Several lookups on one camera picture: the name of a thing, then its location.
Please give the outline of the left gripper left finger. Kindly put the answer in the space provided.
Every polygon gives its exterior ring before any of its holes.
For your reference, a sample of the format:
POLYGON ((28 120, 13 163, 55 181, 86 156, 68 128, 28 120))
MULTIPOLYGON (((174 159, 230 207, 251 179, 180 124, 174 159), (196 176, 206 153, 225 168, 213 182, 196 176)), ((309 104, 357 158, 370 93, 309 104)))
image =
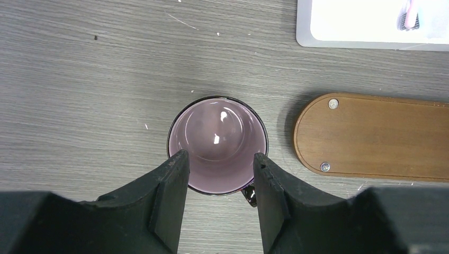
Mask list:
POLYGON ((92 202, 1 192, 1 253, 177 253, 189 174, 181 150, 92 202))

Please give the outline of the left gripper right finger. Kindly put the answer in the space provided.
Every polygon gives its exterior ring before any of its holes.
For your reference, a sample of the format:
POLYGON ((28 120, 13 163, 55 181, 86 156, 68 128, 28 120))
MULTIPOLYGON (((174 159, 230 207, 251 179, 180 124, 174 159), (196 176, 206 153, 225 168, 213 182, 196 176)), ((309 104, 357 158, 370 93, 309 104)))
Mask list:
POLYGON ((262 153, 253 166, 265 253, 448 253, 446 187, 370 187, 344 199, 262 153))

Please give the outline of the oval wooden tray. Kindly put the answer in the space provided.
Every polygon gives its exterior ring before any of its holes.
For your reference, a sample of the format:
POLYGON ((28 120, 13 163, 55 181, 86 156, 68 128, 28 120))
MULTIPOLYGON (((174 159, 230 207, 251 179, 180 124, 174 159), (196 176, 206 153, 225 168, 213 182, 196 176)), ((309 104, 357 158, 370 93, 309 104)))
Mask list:
POLYGON ((448 104, 328 93, 301 110, 292 143, 317 174, 447 182, 448 104))

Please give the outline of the purple mug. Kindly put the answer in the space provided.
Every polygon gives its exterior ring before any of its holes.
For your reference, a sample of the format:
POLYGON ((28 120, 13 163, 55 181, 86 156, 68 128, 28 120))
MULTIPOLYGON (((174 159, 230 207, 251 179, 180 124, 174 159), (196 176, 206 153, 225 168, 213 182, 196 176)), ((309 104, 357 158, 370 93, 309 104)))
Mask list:
POLYGON ((241 192, 257 206, 254 155, 268 155, 266 127, 248 104, 230 96, 201 97, 174 118, 167 135, 167 155, 186 150, 191 190, 208 196, 241 192))

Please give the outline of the white plastic tray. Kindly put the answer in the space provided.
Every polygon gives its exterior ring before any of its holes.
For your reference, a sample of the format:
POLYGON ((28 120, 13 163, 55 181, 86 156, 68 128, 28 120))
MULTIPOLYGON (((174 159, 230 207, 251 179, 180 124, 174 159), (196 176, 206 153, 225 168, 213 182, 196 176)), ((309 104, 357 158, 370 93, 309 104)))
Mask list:
POLYGON ((303 47, 448 51, 448 1, 418 1, 419 29, 399 31, 405 1, 298 1, 303 47))

